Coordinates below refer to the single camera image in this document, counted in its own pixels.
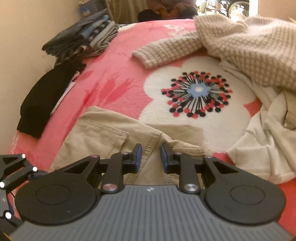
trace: beige knit sweater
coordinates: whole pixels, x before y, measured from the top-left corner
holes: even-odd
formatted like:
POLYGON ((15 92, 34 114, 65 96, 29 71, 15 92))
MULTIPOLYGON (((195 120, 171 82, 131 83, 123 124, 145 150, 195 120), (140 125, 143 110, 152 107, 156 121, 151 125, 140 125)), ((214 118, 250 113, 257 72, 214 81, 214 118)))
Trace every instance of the beige knit sweater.
POLYGON ((273 18, 232 22, 221 15, 195 17, 196 31, 161 39, 133 52, 147 69, 185 57, 202 46, 262 86, 296 91, 296 25, 273 18))

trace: bed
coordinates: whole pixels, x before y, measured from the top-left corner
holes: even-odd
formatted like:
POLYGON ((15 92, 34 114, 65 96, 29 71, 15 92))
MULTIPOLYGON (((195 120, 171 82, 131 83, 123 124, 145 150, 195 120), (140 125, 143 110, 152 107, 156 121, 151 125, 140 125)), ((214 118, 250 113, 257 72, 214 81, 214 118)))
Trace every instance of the bed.
MULTIPOLYGON (((51 117, 42 137, 35 139, 18 132, 9 153, 25 153, 33 165, 48 171, 77 119, 94 105, 144 123, 202 127, 205 147, 231 163, 226 150, 244 134, 251 117, 261 107, 251 89, 219 69, 219 61, 207 56, 206 49, 153 70, 145 69, 131 56, 149 42, 193 30, 192 20, 152 21, 122 27, 102 55, 85 60, 87 67, 51 117), (208 75, 213 89, 192 88, 194 103, 180 106, 178 100, 187 96, 180 92, 176 96, 178 86, 188 84, 197 74, 200 78, 208 75), (215 99, 210 107, 205 108, 207 100, 200 97, 203 91, 212 93, 215 99)), ((287 199, 279 223, 296 234, 296 179, 279 187, 287 199)))

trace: beige jacket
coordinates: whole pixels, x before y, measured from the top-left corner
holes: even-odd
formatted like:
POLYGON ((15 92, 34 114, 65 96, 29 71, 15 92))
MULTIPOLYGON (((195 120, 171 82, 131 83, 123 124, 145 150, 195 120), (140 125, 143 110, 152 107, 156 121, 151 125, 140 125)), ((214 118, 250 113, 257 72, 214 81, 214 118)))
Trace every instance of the beige jacket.
POLYGON ((189 125, 145 125, 125 115, 95 106, 87 109, 59 150, 50 172, 91 154, 101 159, 119 151, 131 152, 142 144, 142 160, 137 174, 124 176, 126 184, 177 184, 178 175, 167 175, 160 160, 160 145, 167 143, 174 152, 194 157, 212 154, 202 148, 202 129, 189 125))

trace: clothing pile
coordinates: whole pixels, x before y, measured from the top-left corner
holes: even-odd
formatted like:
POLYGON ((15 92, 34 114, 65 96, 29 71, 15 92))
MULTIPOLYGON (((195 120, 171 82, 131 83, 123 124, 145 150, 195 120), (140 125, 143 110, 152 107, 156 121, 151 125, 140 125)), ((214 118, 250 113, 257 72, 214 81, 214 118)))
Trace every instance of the clothing pile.
POLYGON ((178 175, 167 175, 163 171, 159 160, 161 144, 166 143, 173 152, 188 153, 194 158, 212 155, 210 150, 201 147, 202 141, 203 130, 198 127, 148 125, 123 114, 92 106, 77 120, 49 172, 93 153, 99 153, 101 159, 107 159, 117 152, 131 151, 136 143, 141 143, 143 149, 140 171, 137 174, 124 175, 124 183, 134 185, 178 184, 178 175))
POLYGON ((40 138, 51 114, 73 87, 72 80, 85 67, 80 61, 67 61, 42 76, 21 105, 17 130, 40 138))
POLYGON ((69 59, 100 55, 118 33, 118 25, 109 21, 108 10, 81 19, 58 33, 42 50, 56 56, 56 65, 69 59))
POLYGON ((201 47, 220 68, 244 81, 262 102, 245 135, 227 151, 235 165, 274 183, 296 177, 296 25, 274 18, 232 22, 221 15, 195 18, 196 31, 161 39, 133 52, 147 69, 201 47))

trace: gray ribbed plate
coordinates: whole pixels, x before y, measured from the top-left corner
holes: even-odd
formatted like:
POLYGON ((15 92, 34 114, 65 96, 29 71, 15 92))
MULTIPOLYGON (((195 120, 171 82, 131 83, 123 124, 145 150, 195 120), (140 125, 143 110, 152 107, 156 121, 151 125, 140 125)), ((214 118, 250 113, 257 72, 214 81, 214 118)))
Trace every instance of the gray ribbed plate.
POLYGON ((288 241, 276 222, 239 226, 211 214, 199 196, 176 186, 126 185, 104 195, 85 217, 62 226, 25 222, 13 241, 288 241))

